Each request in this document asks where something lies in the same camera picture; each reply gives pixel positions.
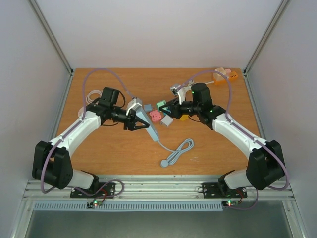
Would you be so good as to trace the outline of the orange power strip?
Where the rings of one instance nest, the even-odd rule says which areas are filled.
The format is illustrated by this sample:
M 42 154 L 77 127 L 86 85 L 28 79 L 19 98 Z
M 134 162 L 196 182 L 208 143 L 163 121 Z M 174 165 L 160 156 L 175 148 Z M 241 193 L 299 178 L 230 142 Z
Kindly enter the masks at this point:
M 222 75 L 218 73 L 214 73 L 213 81 L 215 85 L 226 84 L 227 81 L 231 82 L 238 78 L 238 74 L 235 71 L 231 71 L 231 72 L 220 71 L 220 73 L 223 74 L 226 77 L 226 79 Z

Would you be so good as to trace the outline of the round beige power strip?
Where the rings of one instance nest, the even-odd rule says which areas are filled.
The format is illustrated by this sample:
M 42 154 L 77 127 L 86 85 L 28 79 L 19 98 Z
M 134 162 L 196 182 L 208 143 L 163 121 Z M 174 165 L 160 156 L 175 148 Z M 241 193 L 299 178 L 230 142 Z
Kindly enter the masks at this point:
M 79 109 L 79 111 L 78 111 L 78 118 L 79 119 L 82 119 L 83 118 L 83 116 L 84 116 L 84 114 L 85 114 L 85 110 L 84 110 L 84 108 L 83 107 L 81 107 L 80 109 Z

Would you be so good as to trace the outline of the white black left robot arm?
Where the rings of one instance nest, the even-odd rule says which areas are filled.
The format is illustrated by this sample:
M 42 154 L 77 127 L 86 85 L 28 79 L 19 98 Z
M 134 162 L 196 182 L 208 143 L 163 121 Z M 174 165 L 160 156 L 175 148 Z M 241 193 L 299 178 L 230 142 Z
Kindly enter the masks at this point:
M 126 109 L 117 106 L 121 91 L 105 87 L 102 95 L 84 107 L 82 115 L 62 134 L 49 142 L 40 141 L 35 146 L 32 177 L 53 188 L 81 188 L 88 197 L 99 194 L 100 185 L 94 174 L 73 169 L 71 157 L 80 144 L 107 120 L 123 124 L 124 130 L 135 131 L 149 128 L 145 119 L 138 117 L 137 107 L 142 105 L 138 98 L 132 99 Z

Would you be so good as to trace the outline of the yellow cube socket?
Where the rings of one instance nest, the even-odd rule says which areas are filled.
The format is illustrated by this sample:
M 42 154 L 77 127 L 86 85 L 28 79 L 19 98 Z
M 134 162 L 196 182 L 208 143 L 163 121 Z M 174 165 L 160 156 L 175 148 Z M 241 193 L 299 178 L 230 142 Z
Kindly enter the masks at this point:
M 182 115 L 179 120 L 180 120 L 180 121 L 185 121 L 185 120 L 187 120 L 188 118 L 189 118 L 188 115 Z

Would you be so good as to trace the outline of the grey blue strip base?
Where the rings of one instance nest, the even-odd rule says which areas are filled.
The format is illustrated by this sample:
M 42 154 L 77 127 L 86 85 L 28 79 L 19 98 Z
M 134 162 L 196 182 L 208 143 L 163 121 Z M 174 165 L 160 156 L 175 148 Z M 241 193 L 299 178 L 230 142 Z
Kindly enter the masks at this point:
M 153 125 L 151 119 L 147 116 L 147 114 L 145 113 L 145 111 L 144 111 L 144 109 L 142 107 L 138 107 L 137 108 L 136 115 L 149 125 L 146 128 L 147 133 L 149 134 L 149 136 L 151 137 L 151 139 L 154 142 L 158 142 L 159 141 L 159 133 L 155 129 L 155 126 Z

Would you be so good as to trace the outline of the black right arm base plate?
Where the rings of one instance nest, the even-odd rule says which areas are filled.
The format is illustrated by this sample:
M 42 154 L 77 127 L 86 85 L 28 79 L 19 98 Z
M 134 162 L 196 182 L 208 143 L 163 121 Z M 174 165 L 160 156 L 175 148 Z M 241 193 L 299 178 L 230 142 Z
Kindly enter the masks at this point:
M 247 192 L 245 187 L 240 187 L 235 190 L 229 190 L 225 195 L 220 191 L 216 182 L 205 182 L 197 189 L 197 193 L 202 194 L 204 199 L 240 199 L 247 198 Z

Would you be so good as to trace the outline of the light blue usb charger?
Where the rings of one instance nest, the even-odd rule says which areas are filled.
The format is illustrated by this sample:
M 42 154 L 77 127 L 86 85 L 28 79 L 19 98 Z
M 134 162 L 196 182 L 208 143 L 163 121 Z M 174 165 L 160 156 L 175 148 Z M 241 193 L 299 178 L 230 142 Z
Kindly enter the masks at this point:
M 154 109 L 155 109 L 155 107 L 152 106 L 151 104 L 145 104 L 145 105 L 144 105 L 144 111 L 145 111 L 146 113 L 149 113 L 149 112 L 153 111 Z

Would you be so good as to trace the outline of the pink plug adapter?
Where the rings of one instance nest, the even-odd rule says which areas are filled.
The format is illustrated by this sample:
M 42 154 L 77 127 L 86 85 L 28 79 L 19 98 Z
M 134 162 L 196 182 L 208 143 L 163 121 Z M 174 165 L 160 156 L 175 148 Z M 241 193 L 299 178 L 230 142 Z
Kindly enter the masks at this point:
M 152 122 L 159 122 L 162 119 L 162 115 L 158 110 L 149 112 L 149 116 Z

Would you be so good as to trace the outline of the beige cube plug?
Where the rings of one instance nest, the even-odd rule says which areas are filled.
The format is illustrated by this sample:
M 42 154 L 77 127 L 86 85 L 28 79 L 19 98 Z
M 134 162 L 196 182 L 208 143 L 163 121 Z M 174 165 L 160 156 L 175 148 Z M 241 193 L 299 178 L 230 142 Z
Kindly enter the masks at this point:
M 224 77 L 226 77 L 226 75 L 227 73 L 223 67 L 216 68 L 213 73 L 213 77 L 216 82 L 225 80 Z

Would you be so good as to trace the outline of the green small plug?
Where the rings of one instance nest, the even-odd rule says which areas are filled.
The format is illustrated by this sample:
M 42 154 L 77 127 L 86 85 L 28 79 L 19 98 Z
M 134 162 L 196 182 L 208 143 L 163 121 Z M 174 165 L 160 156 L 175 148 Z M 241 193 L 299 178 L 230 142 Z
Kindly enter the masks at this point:
M 166 100 L 162 100 L 156 103 L 156 109 L 159 111 L 159 108 L 163 105 L 166 105 Z

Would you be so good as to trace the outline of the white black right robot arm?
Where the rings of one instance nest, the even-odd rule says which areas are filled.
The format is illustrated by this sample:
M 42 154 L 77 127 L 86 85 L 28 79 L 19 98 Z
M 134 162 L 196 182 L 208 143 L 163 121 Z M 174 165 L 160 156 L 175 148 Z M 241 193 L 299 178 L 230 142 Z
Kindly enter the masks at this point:
M 213 103 L 206 84 L 193 84 L 191 91 L 191 101 L 181 102 L 176 98 L 159 109 L 174 119 L 183 115 L 197 116 L 200 123 L 224 136 L 248 159 L 245 169 L 227 172 L 218 179 L 221 195 L 231 196 L 241 187 L 271 188 L 274 182 L 287 175 L 281 145 L 277 141 L 266 141 L 241 126 L 224 108 Z

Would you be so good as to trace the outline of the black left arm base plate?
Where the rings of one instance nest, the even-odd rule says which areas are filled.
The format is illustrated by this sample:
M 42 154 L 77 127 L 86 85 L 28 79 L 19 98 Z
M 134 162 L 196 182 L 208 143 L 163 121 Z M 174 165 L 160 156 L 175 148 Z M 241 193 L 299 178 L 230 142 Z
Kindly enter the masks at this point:
M 117 192 L 116 184 L 114 182 L 93 182 L 90 188 L 76 188 L 70 193 L 70 198 L 73 199 L 89 199 L 97 197 L 113 198 Z

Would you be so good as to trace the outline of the white 66W usb charger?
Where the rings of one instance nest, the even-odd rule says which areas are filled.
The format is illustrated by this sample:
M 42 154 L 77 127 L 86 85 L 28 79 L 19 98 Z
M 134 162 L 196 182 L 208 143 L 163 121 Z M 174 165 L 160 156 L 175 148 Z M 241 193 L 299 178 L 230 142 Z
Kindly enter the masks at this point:
M 160 125 L 163 125 L 163 126 L 166 126 L 166 127 L 169 127 L 172 123 L 173 123 L 173 118 L 170 117 L 169 115 L 165 115 L 161 121 L 160 121 Z

